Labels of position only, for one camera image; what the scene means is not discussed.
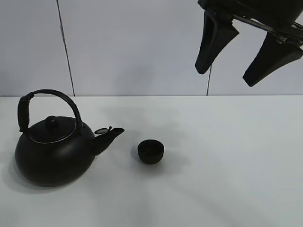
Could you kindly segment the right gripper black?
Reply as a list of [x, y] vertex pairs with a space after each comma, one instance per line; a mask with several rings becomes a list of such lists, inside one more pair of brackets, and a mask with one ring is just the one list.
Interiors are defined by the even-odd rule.
[[198, 4], [205, 10], [195, 63], [199, 74], [205, 74], [219, 53], [239, 34], [232, 24], [234, 19], [269, 32], [243, 75], [248, 86], [256, 85], [273, 71], [303, 56], [298, 46], [303, 44], [303, 26], [296, 22], [303, 12], [301, 0], [199, 0]]

